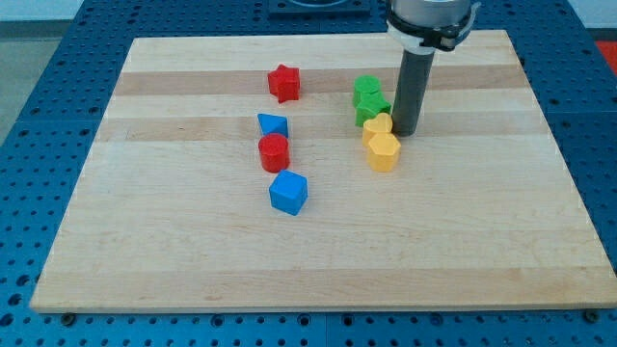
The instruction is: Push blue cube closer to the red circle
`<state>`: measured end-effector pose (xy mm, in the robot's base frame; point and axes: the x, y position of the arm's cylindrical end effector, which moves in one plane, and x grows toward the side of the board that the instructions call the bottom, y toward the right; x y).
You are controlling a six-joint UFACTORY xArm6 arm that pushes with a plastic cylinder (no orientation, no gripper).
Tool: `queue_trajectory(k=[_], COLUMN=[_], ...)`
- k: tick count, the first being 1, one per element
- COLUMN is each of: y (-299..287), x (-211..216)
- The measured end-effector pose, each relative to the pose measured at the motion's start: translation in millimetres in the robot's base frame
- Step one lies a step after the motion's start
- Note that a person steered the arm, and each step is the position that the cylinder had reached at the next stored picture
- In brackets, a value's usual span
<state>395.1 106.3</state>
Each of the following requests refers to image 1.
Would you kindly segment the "dark robot base mount plate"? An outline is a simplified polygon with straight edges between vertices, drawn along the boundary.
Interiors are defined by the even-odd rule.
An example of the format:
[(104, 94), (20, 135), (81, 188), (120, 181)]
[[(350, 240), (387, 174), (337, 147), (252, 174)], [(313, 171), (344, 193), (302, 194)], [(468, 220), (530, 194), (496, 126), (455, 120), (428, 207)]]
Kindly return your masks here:
[(270, 16), (370, 14), (369, 0), (267, 0)]

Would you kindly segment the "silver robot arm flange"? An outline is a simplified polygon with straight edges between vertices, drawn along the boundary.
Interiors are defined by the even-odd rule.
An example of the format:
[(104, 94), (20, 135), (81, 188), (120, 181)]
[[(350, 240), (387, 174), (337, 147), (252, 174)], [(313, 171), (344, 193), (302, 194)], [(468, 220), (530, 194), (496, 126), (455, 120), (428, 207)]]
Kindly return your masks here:
[(470, 0), (391, 0), (388, 34), (409, 53), (449, 52), (468, 37), (480, 7)]

